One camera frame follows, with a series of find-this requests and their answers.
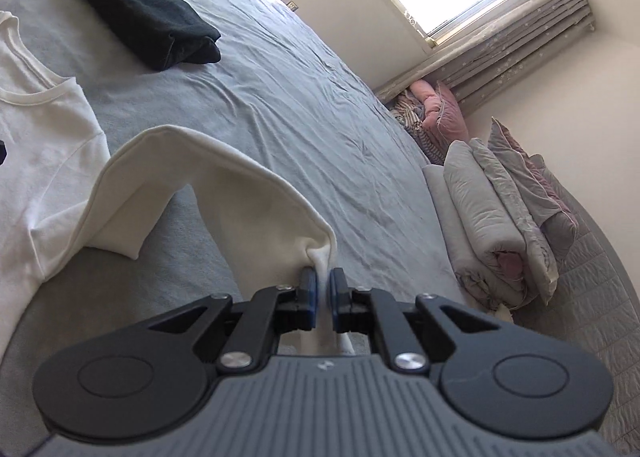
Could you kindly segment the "white Winnie sweatshirt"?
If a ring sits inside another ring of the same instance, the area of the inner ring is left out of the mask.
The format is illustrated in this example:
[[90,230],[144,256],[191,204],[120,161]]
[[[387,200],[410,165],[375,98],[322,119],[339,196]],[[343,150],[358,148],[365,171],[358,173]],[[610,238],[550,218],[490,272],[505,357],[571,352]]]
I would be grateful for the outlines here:
[[1,339],[40,286],[85,247],[136,259],[169,200],[191,187],[244,297],[295,285],[312,267],[329,287],[331,226],[290,183],[230,145],[177,125],[110,151],[81,86],[24,45],[1,16]]

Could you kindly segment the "folded grey quilt stack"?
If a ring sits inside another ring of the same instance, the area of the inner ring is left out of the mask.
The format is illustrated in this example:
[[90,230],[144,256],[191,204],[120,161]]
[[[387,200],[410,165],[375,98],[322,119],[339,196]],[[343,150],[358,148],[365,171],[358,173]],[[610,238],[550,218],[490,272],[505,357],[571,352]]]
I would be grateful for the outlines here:
[[463,289],[491,311],[549,303],[578,223],[510,130],[494,120],[423,173]]

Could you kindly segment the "folded black garment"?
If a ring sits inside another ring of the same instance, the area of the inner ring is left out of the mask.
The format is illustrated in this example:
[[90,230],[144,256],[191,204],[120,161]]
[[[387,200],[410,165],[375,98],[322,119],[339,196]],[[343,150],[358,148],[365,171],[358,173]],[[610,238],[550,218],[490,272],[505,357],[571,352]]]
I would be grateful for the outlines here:
[[86,1],[119,41],[152,70],[221,60],[220,32],[183,0]]

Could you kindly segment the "pink pillow pile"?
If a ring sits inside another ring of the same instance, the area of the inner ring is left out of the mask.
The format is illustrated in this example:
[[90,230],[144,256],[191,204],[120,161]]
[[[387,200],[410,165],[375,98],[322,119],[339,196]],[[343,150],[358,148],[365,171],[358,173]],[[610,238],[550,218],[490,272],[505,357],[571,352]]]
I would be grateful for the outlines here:
[[433,164],[444,164],[456,140],[470,140],[456,96],[440,81],[413,82],[397,96],[390,113]]

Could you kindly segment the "grey bed sheet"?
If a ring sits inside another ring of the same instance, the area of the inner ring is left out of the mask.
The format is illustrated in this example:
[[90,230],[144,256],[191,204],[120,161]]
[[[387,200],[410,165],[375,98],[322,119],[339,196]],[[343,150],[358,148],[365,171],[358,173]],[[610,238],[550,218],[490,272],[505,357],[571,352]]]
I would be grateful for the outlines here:
[[[222,140],[296,187],[333,227],[353,285],[401,300],[471,304],[449,264],[425,157],[355,73],[279,0],[185,0],[221,34],[220,61],[145,68],[85,0],[1,0],[25,45],[74,76],[112,149],[162,124]],[[236,286],[190,189],[170,200],[141,255],[82,250],[38,290],[1,365],[1,445],[46,430],[30,384],[70,344]]]

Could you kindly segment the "right grey star curtain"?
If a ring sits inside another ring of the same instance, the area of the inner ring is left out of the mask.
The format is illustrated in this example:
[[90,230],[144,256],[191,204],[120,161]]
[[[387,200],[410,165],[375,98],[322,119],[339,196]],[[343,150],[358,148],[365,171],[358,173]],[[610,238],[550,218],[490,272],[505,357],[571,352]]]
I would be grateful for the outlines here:
[[390,102],[414,81],[446,84],[472,112],[596,28],[588,0],[529,0],[375,91]]

